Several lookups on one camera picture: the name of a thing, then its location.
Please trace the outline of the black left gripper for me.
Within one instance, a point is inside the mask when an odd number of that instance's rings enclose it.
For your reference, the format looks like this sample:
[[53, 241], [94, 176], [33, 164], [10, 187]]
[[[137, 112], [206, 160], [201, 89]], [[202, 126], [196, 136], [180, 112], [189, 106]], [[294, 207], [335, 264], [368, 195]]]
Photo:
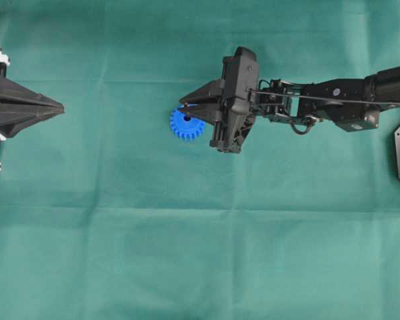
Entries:
[[6, 78], [9, 65], [10, 60], [0, 47], [0, 100], [48, 107], [0, 107], [0, 148], [2, 141], [21, 130], [64, 113], [61, 103]]

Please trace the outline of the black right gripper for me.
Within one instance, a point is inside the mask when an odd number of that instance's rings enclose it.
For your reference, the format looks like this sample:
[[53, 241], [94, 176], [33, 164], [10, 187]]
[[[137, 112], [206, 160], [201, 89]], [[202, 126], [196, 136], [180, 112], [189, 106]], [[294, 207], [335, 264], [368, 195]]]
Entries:
[[216, 79], [180, 98], [181, 104], [220, 98], [219, 105], [185, 105], [179, 111], [188, 117], [214, 124], [210, 146], [222, 153], [240, 153], [253, 124], [255, 91], [259, 82], [256, 54], [238, 47], [234, 56], [223, 60], [223, 79]]

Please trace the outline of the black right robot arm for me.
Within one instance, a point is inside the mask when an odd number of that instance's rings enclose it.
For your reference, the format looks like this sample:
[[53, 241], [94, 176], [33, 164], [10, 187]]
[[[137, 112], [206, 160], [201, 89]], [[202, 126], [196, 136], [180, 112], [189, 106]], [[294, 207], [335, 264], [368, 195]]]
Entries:
[[400, 107], [400, 67], [363, 79], [297, 84], [281, 79], [262, 86], [256, 54], [238, 47], [223, 58], [221, 77], [180, 98], [180, 111], [213, 126], [210, 146], [240, 153], [257, 117], [305, 135], [324, 120], [346, 132], [376, 129], [380, 113]]

